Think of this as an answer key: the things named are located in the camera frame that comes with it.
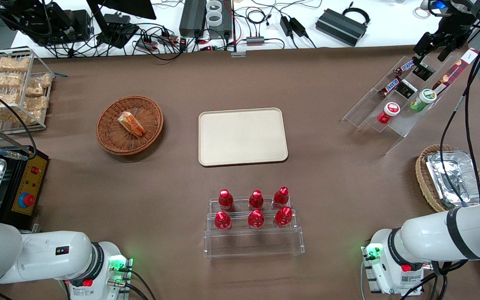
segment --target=brown tabletop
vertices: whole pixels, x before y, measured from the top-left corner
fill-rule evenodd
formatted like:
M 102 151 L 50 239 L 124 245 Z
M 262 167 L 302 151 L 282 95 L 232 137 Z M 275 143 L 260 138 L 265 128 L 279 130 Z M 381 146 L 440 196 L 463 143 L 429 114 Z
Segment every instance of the brown tabletop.
M 69 77 L 56 79 L 48 128 L 34 133 L 51 158 L 38 207 L 42 230 L 82 231 L 115 243 L 135 259 L 159 300 L 358 300 L 360 245 L 381 228 L 434 212 L 421 195 L 415 159 L 440 141 L 469 73 L 385 156 L 396 136 L 358 132 L 340 120 L 403 55 L 411 49 L 257 51 L 240 59 L 206 52 L 167 65 L 151 56 L 48 60 Z M 99 114 L 126 95 L 154 99 L 165 117 L 156 145 L 133 158 L 111 156 L 95 140 Z M 471 96 L 480 168 L 478 81 Z M 199 164 L 201 112 L 262 107 L 283 112 L 285 162 Z M 463 121 L 459 112 L 446 142 L 466 150 Z M 284 185 L 301 218 L 305 254 L 203 257 L 209 198 L 222 188 L 241 196 Z M 365 288 L 369 300 L 399 298 Z M 54 280 L 0 285 L 0 291 L 14 300 L 65 299 Z M 480 300 L 480 262 L 450 273 L 445 299 Z

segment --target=jar lid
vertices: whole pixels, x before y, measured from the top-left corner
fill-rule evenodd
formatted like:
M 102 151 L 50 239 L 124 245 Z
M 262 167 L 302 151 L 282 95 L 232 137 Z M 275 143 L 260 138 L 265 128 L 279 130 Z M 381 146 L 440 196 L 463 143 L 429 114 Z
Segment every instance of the jar lid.
M 420 100 L 425 103 L 433 103 L 436 100 L 436 93 L 431 89 L 424 89 L 420 93 Z
M 385 114 L 393 117 L 398 113 L 400 113 L 400 106 L 397 103 L 388 102 L 385 105 Z

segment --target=plastic tray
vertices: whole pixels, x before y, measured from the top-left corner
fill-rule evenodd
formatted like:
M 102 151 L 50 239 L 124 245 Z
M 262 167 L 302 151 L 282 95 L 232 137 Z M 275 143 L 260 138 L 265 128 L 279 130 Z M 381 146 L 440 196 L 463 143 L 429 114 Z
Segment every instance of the plastic tray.
M 238 165 L 288 157 L 283 114 L 278 108 L 203 112 L 199 124 L 200 164 Z

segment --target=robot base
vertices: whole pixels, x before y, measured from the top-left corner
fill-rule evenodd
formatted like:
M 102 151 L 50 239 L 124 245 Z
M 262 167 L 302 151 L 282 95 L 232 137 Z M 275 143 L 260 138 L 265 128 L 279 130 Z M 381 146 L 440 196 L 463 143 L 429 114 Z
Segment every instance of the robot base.
M 132 268 L 132 259 L 125 258 L 116 245 L 110 242 L 99 242 L 99 246 L 105 253 L 103 267 L 99 275 L 89 287 L 75 287 L 68 284 L 71 300 L 127 300 L 126 288 L 107 285 L 108 279 L 124 279 L 130 281 L 130 273 L 122 273 L 111 270 L 113 266 L 122 265 L 123 268 Z
M 362 248 L 366 274 L 368 274 L 368 281 L 371 282 L 375 279 L 377 285 L 379 285 L 379 289 L 384 294 L 404 295 L 409 289 L 421 281 L 423 278 L 423 268 L 408 272 L 401 270 L 401 266 L 394 261 L 388 250 L 388 236 L 390 232 L 392 232 L 391 229 L 381 229 L 377 231 L 373 235 L 370 244 Z M 377 259 L 365 260 L 372 251 L 375 253 L 375 256 L 377 256 Z M 370 284 L 371 291 L 374 293 L 379 292 L 378 290 L 374 290 L 374 286 L 375 285 Z M 409 296 L 421 295 L 421 291 L 421 288 L 414 290 Z

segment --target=red bottle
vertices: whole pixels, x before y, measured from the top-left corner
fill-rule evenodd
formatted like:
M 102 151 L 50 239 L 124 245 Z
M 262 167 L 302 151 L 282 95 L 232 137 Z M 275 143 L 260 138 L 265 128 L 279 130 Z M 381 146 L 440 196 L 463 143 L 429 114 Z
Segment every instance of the red bottle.
M 292 209 L 288 206 L 285 206 L 275 213 L 274 225 L 283 228 L 292 222 Z
M 247 222 L 248 222 L 247 224 L 249 225 L 249 228 L 259 229 L 264 224 L 264 215 L 261 211 L 259 211 L 258 209 L 255 209 L 249 214 L 247 218 Z
M 259 190 L 254 190 L 251 197 L 249 197 L 249 209 L 262 209 L 263 204 L 263 194 Z
M 226 190 L 223 189 L 220 192 L 219 198 L 217 198 L 217 201 L 220 203 L 220 209 L 223 211 L 228 211 L 229 213 L 232 213 L 235 211 L 235 204 L 233 202 L 233 195 Z
M 231 217 L 229 217 L 229 215 L 227 215 L 225 212 L 219 211 L 216 213 L 216 217 L 214 218 L 214 225 L 219 230 L 229 230 L 232 227 Z
M 288 198 L 288 188 L 283 186 L 277 192 L 275 192 L 274 199 L 272 201 L 272 207 L 274 209 L 285 207 L 288 203 Z

